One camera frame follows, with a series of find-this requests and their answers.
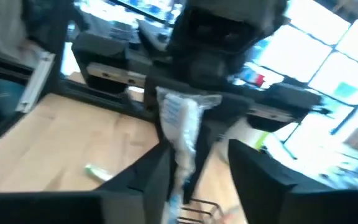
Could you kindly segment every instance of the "blue object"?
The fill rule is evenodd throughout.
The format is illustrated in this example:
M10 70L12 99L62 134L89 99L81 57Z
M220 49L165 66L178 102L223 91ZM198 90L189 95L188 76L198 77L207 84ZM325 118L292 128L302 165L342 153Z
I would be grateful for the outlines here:
M341 82L338 84L337 88L334 90L334 96L339 96L341 98L349 98L355 94L358 89L354 86L351 86L347 83Z
M244 72L244 80L247 81L247 82L251 82L251 78L254 76L254 71L253 69L249 68L249 67L246 67L244 68L245 71Z
M172 12L167 12L167 18L166 18L166 20L167 21L172 21L172 20L174 20L174 18L175 18L175 15L172 13Z
M132 5L132 6L135 6L137 7L137 5L139 4L139 0L129 0L129 4ZM125 11L126 12L132 12L130 9L128 8L125 8Z
M161 8L152 5L152 6L150 7L150 9L149 9L149 12L150 12L152 15L158 17L158 15L159 15L160 12L161 12ZM146 17L146 21L153 22L154 20Z

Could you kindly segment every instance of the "clear plastic bag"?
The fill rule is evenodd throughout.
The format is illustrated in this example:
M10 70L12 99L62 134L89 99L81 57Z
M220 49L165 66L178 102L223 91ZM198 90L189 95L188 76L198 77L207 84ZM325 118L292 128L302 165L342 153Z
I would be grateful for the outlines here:
M221 103L221 95L189 95L157 87L161 127L175 148L178 164L170 199L169 223L176 223L183 198L183 186L195 169L195 144L204 110Z

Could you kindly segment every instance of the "red object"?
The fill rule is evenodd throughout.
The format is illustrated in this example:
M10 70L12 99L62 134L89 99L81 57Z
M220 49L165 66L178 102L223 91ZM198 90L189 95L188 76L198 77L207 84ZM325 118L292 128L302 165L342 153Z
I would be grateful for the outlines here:
M264 75L261 75L261 74L258 74L258 77L256 78L255 80L255 84L258 86L258 87L261 87L265 80L264 80L265 76Z

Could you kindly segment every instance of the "green marker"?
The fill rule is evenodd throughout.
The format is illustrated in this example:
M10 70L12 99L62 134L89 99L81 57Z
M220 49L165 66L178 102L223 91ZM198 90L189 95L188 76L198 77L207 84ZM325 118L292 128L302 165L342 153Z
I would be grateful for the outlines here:
M113 178L113 176L104 169L100 169L99 167L91 164L87 164L85 166L85 173L101 182L105 182Z

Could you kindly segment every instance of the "wooden desk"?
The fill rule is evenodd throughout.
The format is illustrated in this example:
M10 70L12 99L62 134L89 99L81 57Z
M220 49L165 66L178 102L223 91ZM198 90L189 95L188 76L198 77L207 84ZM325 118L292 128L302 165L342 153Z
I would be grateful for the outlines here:
M83 82L79 73L69 79ZM99 183L85 175L87 163L118 174L157 143L151 123L50 94L0 139L0 192L91 190ZM239 205L229 167L215 152L195 198L224 211ZM243 224L242 212L230 223Z

